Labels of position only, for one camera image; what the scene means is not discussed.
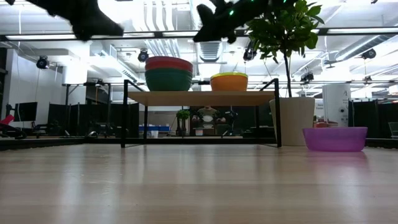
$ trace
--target desk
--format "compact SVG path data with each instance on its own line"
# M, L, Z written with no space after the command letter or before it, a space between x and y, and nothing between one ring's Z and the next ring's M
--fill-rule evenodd
M274 83L275 91L263 91L271 83ZM128 92L128 85L132 85L141 91ZM144 105L144 139L146 139L148 123L148 106L255 106L256 128L259 129L258 106L275 99L276 104L276 130L277 145L282 146L280 133L280 106L279 106L279 80L277 78L269 82L259 91L142 91L129 80L124 81L123 91L123 125L127 121L127 97ZM126 128L122 127L121 145L125 147Z

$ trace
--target purple bowl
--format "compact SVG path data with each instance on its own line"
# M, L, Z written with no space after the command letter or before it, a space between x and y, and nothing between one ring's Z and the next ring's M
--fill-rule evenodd
M304 138L311 151L360 152L365 147L368 128L304 128Z

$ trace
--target red bowl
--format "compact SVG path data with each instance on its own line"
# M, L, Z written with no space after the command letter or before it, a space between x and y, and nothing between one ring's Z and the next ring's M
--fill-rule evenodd
M152 70L155 68L177 68L190 72L193 71L192 63L180 58L164 56L150 57L146 60L146 70Z
M167 61L159 61L159 62L152 62L152 63L147 63L145 65L145 70L152 70L152 69L157 69L157 68L176 68L179 70L186 70L189 72L193 72L193 67L188 66L186 63L181 63L181 62L167 62Z

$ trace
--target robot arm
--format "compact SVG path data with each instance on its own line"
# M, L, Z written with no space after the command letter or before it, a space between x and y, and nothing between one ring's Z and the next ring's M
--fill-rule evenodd
M90 40L93 35L122 36L124 29L98 7L97 0L27 0L51 15L69 20L76 38ZM13 5L15 0L6 0Z

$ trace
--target wooden floor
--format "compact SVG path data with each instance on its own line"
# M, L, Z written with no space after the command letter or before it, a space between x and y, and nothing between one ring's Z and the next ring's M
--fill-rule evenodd
M398 223L398 150L77 145L0 152L0 223Z

